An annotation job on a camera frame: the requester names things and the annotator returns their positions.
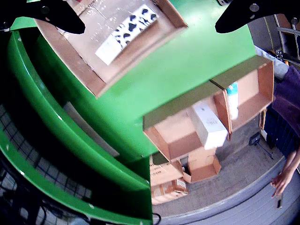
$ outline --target cow print box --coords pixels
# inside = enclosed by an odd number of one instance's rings
[[[97,49],[96,55],[109,65],[120,52],[141,32],[147,29],[158,15],[145,4],[127,17]]]

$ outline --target blue label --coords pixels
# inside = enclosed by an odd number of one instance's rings
[[[226,89],[228,95],[235,95],[238,93],[238,83],[234,82]]]

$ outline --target product label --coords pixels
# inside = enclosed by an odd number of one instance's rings
[[[110,35],[105,42],[97,49],[95,54],[107,65],[119,55],[122,48],[118,41]]]
[[[183,187],[184,189],[187,188],[187,185],[184,181],[177,179],[177,185]]]

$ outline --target white product box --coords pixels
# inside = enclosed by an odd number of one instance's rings
[[[95,54],[105,64],[110,65],[120,52],[157,18],[158,15],[143,4],[117,27]]]
[[[187,113],[205,149],[223,146],[228,132],[207,104],[194,105]]]

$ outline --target green metal panel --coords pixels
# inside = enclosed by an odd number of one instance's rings
[[[70,73],[43,38],[34,50],[32,61],[42,79],[49,78],[45,83],[52,94],[70,101],[121,154],[120,161],[139,160],[157,151],[143,134],[143,115],[255,55],[247,26],[216,33],[215,22],[226,9],[217,1],[171,2],[188,29],[150,54],[99,99]]]
[[[22,16],[15,19],[13,25],[10,27],[10,30],[13,31],[36,26],[37,25],[36,22],[34,22],[34,19]]]
[[[39,78],[14,31],[8,43],[7,61],[21,88],[43,122],[83,162],[127,190],[149,189],[149,182],[111,157],[88,137],[52,97]]]
[[[47,181],[38,173],[25,159],[16,151],[15,147],[6,138],[4,132],[0,130],[0,150],[11,164],[20,172],[29,182],[35,185],[39,190],[58,201],[59,203],[83,213],[91,218],[109,221],[124,225],[151,225],[151,220],[127,217],[121,214],[102,210],[96,206],[88,204],[74,196],[64,192],[59,187]]]

